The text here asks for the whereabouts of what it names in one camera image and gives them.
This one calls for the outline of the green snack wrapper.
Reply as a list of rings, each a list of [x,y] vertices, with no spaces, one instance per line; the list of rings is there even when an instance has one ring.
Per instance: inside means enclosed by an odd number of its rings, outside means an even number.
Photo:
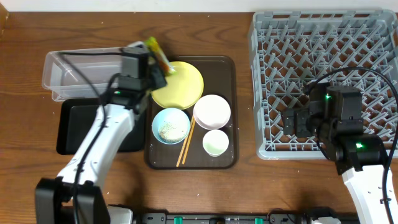
[[[166,75],[171,75],[175,72],[174,67],[171,65],[170,61],[164,54],[162,48],[160,47],[158,41],[155,37],[149,37],[145,42],[146,47],[155,55],[158,64]]]

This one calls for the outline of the light blue bowl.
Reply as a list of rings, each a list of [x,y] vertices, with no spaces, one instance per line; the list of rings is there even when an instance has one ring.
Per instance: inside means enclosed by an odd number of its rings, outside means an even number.
[[[170,144],[161,140],[159,136],[158,129],[160,125],[162,125],[164,122],[184,123],[187,127],[187,134],[181,141],[183,141],[188,136],[188,132],[190,130],[190,119],[188,118],[188,116],[180,109],[167,108],[157,113],[152,121],[152,133],[159,142],[163,144]]]

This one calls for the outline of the pink white shallow bowl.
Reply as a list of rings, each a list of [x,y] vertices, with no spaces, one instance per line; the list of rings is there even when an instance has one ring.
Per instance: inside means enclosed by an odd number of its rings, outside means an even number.
[[[193,109],[195,121],[204,129],[220,129],[231,117],[229,103],[219,95],[201,97]]]

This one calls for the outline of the small white green cup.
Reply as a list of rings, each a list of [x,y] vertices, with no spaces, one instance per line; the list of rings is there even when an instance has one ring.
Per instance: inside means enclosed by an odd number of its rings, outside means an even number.
[[[214,129],[204,135],[202,145],[210,156],[218,157],[227,150],[229,138],[225,132]]]

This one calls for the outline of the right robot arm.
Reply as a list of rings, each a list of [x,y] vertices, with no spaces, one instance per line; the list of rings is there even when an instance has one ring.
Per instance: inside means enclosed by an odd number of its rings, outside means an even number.
[[[397,222],[397,199],[382,139],[363,130],[362,94],[353,86],[316,84],[302,108],[282,112],[285,135],[315,137],[336,165],[360,223]]]

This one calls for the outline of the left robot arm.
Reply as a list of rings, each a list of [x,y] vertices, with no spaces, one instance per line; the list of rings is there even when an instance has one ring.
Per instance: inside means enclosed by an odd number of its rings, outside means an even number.
[[[88,134],[70,162],[54,179],[35,188],[37,223],[132,223],[129,208],[107,205],[102,187],[125,137],[145,112],[151,91],[166,85],[155,53],[143,42],[119,49],[121,71],[101,94]]]

